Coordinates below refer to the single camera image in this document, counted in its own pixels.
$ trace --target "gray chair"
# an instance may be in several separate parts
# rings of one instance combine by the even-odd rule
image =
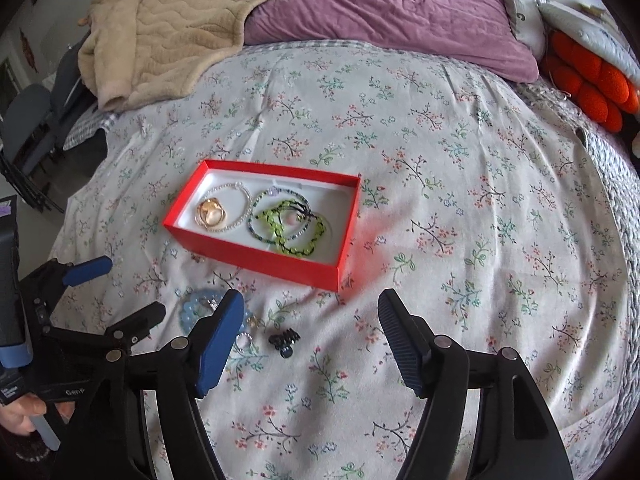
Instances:
[[[62,150],[71,127],[95,97],[82,84],[78,50],[84,38],[65,52],[53,90],[32,84],[11,102],[0,125],[6,159],[25,175],[33,173],[52,151]]]

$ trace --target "black device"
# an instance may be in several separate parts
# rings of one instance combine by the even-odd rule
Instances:
[[[0,215],[6,200],[0,200]],[[18,286],[15,197],[11,201],[12,214],[0,217],[0,402],[31,391],[50,405],[47,422],[61,443],[51,480],[155,479],[143,390],[156,391],[174,478],[225,480],[195,399],[223,373],[244,319],[242,295],[227,291],[187,337],[146,354],[132,355],[131,346],[162,321],[160,303],[103,335],[55,328],[49,316],[66,287],[108,272],[111,262],[98,258],[73,266],[52,260]],[[484,354],[434,335],[392,289],[380,294],[378,314],[405,384],[428,400],[397,480],[449,477],[471,388],[482,393],[468,480],[572,478],[558,429],[514,349]],[[9,362],[19,366],[7,367]],[[69,424],[53,408],[59,400],[76,401]]]

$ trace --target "floral bedsheet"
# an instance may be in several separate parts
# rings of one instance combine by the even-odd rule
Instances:
[[[123,114],[109,155],[67,207],[52,254],[109,255],[108,277],[70,290],[60,326],[97,332],[151,301],[168,309],[138,351],[181,334],[198,288],[240,290],[259,319],[200,403],[231,478],[394,478],[423,401],[401,383],[376,317],[394,287],[465,348],[512,346],[561,430],[577,479],[599,465],[628,357],[625,255],[606,190],[551,108],[530,108],[477,66],[355,42],[248,48],[183,100]],[[203,158],[362,175],[338,293],[196,256],[161,221]],[[283,360],[268,336],[302,339]],[[453,478],[468,463],[469,395]],[[152,449],[171,478],[154,396]]]

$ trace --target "blue gripper pad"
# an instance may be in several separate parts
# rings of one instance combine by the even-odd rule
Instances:
[[[62,283],[65,286],[77,286],[88,282],[98,276],[108,274],[113,267],[113,262],[108,256],[101,256],[95,260],[89,260],[83,264],[69,267]]]
[[[199,370],[194,385],[201,399],[215,387],[225,369],[226,360],[236,342],[244,320],[244,298],[237,290],[228,290],[212,316],[201,317],[189,334],[191,356]]]

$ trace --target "red box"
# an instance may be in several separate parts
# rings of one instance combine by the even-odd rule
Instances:
[[[310,183],[318,182],[353,189],[350,210],[346,217],[346,228],[342,232],[339,250],[333,264],[314,262],[306,258],[297,258],[273,251],[248,247],[218,237],[200,234],[180,227],[178,219],[191,197],[199,189],[203,179],[210,170],[235,171],[247,174],[264,175],[265,177],[284,177],[298,179]],[[188,179],[180,195],[175,199],[162,225],[180,244],[193,253],[232,264],[243,269],[254,270],[283,280],[303,283],[324,290],[338,291],[342,281],[344,263],[349,249],[349,240],[355,224],[360,195],[360,178],[357,176],[328,173],[326,171],[275,166],[273,164],[256,164],[253,162],[233,162],[226,160],[203,160]]]

